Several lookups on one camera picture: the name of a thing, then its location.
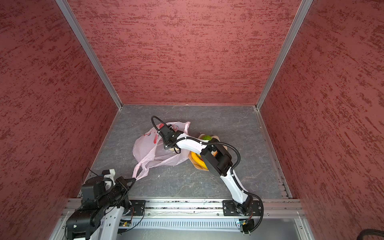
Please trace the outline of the pink plastic shopping bag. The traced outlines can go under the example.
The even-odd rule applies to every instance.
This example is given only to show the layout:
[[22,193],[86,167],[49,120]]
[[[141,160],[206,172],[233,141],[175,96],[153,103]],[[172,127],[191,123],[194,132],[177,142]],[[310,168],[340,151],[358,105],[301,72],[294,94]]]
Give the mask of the pink plastic shopping bag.
[[155,128],[135,141],[133,156],[138,164],[134,168],[133,178],[137,181],[146,177],[151,168],[176,166],[188,159],[190,151],[165,149],[162,137]]

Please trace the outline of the aluminium corner post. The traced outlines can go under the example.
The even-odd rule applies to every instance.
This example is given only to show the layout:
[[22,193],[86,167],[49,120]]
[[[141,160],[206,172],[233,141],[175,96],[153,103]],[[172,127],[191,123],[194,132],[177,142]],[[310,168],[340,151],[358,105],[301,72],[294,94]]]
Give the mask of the aluminium corner post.
[[98,59],[95,51],[93,50],[90,42],[88,41],[84,31],[82,30],[78,20],[75,17],[75,14],[73,13],[68,1],[65,0],[56,0],[57,5],[59,6],[61,12],[63,13],[65,19],[67,20],[68,24],[70,25],[72,31],[74,32],[76,38],[80,42],[81,46],[83,47],[86,55],[88,56],[89,60],[91,61],[93,67],[95,68],[96,72],[98,73],[99,77],[101,78],[104,86],[106,87],[108,93],[110,94],[111,98],[113,99],[114,103],[116,104],[119,111],[122,110],[124,104],[121,101],[120,97],[118,96],[115,88],[113,87],[112,82],[110,81],[106,71],[104,70],[100,60]]
[[299,5],[298,11],[293,19],[293,22],[290,26],[290,29],[286,35],[286,38],[283,42],[283,45],[279,51],[279,54],[277,56],[277,59],[272,67],[272,70],[270,72],[270,75],[266,81],[266,84],[263,88],[263,91],[261,92],[261,95],[256,103],[256,110],[259,112],[262,108],[262,105],[264,101],[267,98],[267,95],[275,81],[275,78],[277,77],[279,70],[295,40],[295,37],[297,33],[299,32],[299,29],[313,3],[313,0],[302,0],[301,4]]

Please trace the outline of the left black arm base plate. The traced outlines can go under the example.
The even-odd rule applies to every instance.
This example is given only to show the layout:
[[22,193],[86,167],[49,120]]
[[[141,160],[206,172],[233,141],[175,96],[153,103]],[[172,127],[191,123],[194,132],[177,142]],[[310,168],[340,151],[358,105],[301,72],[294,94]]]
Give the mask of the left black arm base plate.
[[146,200],[130,200],[127,216],[143,216],[146,208]]

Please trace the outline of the small circuit board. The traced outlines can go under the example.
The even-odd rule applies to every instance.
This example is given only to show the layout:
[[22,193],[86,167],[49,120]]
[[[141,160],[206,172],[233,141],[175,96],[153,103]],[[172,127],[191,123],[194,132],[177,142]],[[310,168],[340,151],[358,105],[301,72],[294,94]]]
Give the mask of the small circuit board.
[[130,227],[132,221],[120,221],[120,226],[121,227]]
[[240,228],[240,229],[252,229],[255,225],[255,221],[253,219],[251,220],[238,220],[237,221],[237,226]]

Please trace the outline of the aluminium front rail frame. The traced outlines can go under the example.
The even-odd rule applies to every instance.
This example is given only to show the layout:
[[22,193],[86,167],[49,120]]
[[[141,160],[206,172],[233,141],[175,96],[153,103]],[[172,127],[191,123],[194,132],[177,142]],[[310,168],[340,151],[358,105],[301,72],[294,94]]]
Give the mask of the aluminium front rail frame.
[[[242,218],[230,200],[223,199],[164,199],[130,198],[133,206],[138,207],[135,217],[145,218]],[[264,218],[298,219],[305,218],[300,200],[264,199]]]

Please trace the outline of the peach scalloped plate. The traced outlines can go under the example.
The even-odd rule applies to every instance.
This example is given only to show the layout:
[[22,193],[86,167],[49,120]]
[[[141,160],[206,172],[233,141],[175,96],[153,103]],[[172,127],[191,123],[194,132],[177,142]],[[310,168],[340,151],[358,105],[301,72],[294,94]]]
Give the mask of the peach scalloped plate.
[[[218,136],[210,136],[210,135],[204,135],[204,134],[201,134],[198,137],[198,139],[202,139],[202,140],[211,140],[213,138],[217,140],[220,139]],[[194,152],[190,152],[188,155],[188,158],[196,169],[202,170],[202,171],[208,171],[208,168],[200,155]]]

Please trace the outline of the right aluminium corner post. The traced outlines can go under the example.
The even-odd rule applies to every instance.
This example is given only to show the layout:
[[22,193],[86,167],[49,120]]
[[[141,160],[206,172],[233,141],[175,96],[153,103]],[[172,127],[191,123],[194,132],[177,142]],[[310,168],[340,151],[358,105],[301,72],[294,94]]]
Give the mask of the right aluminium corner post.
[[270,75],[266,81],[266,84],[263,88],[263,91],[261,92],[261,95],[256,103],[256,110],[259,112],[262,108],[262,105],[264,101],[267,98],[267,95],[275,81],[275,78],[277,77],[279,70],[295,40],[295,37],[297,33],[299,32],[299,29],[313,3],[313,0],[302,0],[301,4],[299,5],[298,11],[293,19],[293,22],[290,26],[290,29],[286,35],[286,38],[283,42],[283,45],[279,51],[279,54],[277,56],[277,59],[272,67],[272,70],[270,72]]

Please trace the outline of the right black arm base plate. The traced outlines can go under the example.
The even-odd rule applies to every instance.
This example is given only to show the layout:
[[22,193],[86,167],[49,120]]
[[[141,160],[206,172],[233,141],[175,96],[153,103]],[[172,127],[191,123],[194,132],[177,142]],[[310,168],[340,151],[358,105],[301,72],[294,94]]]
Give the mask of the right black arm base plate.
[[260,217],[261,213],[261,204],[259,201],[252,201],[245,204],[239,204],[233,200],[224,200],[222,201],[223,213],[226,217],[232,216],[244,216],[250,217]]

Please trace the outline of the yellow fake banana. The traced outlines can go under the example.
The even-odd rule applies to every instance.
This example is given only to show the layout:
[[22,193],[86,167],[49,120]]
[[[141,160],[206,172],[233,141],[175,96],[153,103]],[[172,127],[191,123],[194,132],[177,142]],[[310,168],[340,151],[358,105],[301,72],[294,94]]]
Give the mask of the yellow fake banana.
[[202,169],[207,170],[207,166],[206,166],[206,164],[204,163],[204,161],[200,159],[200,155],[197,155],[196,153],[191,152],[191,157],[192,157],[192,159],[194,160],[194,162],[195,162],[196,164],[198,164],[199,166],[201,166]]

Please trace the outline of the green fake lime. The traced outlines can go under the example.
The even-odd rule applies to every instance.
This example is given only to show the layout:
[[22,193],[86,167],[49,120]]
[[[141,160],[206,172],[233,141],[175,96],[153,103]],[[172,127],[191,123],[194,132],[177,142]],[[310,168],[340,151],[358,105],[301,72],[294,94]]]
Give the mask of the green fake lime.
[[204,140],[204,141],[211,141],[211,140],[212,140],[212,137],[209,136],[209,135],[203,135],[203,136],[201,137],[201,140]]

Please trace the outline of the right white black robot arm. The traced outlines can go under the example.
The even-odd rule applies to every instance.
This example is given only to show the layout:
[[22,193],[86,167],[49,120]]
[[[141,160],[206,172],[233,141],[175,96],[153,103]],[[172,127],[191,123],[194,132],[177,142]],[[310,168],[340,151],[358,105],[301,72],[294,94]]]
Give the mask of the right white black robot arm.
[[200,155],[208,171],[220,177],[227,186],[237,213],[241,216],[248,216],[251,213],[254,199],[243,187],[235,172],[235,167],[241,160],[236,148],[215,138],[211,140],[193,138],[167,124],[155,126],[155,130],[163,139],[165,149],[188,150]]

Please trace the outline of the right small circuit board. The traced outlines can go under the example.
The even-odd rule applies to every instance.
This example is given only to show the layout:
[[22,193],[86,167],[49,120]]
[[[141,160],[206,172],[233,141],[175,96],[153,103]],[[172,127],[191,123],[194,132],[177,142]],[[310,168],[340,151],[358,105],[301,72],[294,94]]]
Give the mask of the right small circuit board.
[[253,219],[251,220],[238,220],[237,221],[237,226],[240,228],[240,229],[252,229],[255,225],[255,221]]

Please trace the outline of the left aluminium corner post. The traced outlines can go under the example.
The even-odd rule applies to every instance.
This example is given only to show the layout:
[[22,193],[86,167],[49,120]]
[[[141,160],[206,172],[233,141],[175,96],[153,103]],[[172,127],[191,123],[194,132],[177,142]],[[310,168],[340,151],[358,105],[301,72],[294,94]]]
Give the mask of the left aluminium corner post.
[[91,61],[93,67],[95,68],[96,72],[98,73],[99,77],[101,78],[104,86],[106,87],[108,93],[110,94],[111,98],[113,99],[114,103],[116,104],[119,111],[122,110],[124,104],[121,101],[120,97],[118,96],[115,88],[113,87],[112,82],[110,81],[106,71],[104,70],[100,60],[98,59],[95,51],[93,50],[90,42],[88,41],[84,31],[82,30],[78,20],[75,17],[75,14],[73,13],[68,1],[65,0],[56,0],[57,5],[59,6],[61,12],[63,13],[65,19],[67,20],[68,24],[70,25],[72,31],[74,32],[76,38],[80,42],[81,46],[83,47],[86,55],[88,56],[89,60]]

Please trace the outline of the left small circuit board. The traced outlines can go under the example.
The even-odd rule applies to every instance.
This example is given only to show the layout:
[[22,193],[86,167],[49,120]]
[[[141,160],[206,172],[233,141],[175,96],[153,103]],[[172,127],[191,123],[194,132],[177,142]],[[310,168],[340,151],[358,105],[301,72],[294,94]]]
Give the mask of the left small circuit board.
[[120,226],[121,227],[130,227],[132,221],[120,221]]

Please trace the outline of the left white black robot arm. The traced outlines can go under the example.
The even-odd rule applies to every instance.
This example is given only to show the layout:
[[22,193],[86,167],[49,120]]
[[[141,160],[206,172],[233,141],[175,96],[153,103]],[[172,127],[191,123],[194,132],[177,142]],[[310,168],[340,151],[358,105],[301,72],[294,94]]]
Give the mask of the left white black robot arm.
[[82,186],[81,206],[66,222],[66,238],[75,240],[91,235],[101,226],[102,218],[114,209],[126,211],[131,207],[128,192],[136,179],[119,177],[117,180],[96,176]]

